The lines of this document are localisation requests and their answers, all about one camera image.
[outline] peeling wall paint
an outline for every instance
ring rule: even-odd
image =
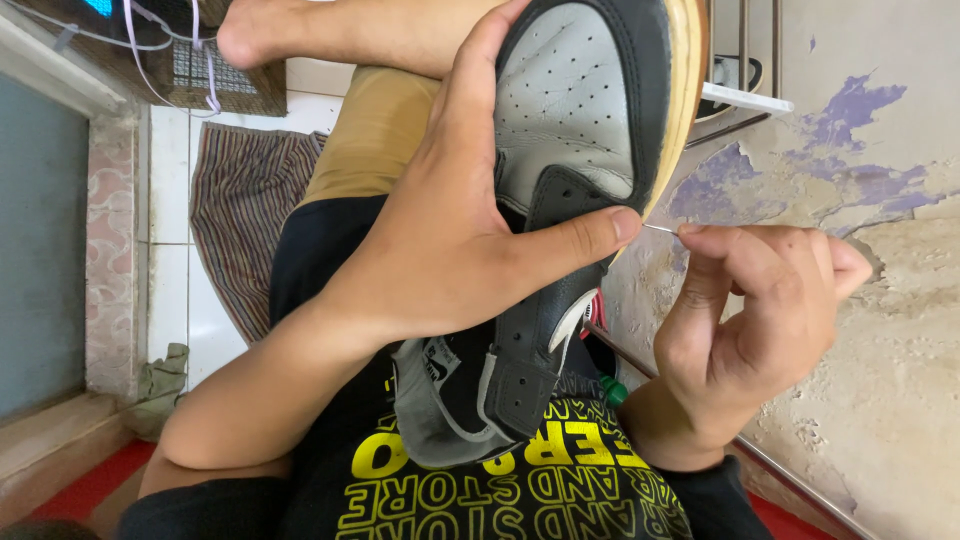
[[[840,308],[834,349],[746,433],[892,540],[960,538],[960,108],[945,91],[960,47],[941,20],[958,6],[788,4],[798,113],[689,152],[650,217],[819,227],[873,260],[875,278]],[[947,37],[937,61],[904,49]],[[612,331],[640,358],[652,361],[685,264],[679,243],[645,232],[604,284]],[[732,298],[728,313],[738,309]],[[760,471],[748,467],[746,480],[823,523]]]

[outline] forearm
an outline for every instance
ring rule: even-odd
[[[724,445],[705,444],[661,379],[634,390],[617,416],[637,454],[654,467],[702,471],[723,460]]]
[[[288,454],[370,360],[355,322],[314,299],[204,380],[170,418],[159,446],[180,467],[251,467]]]

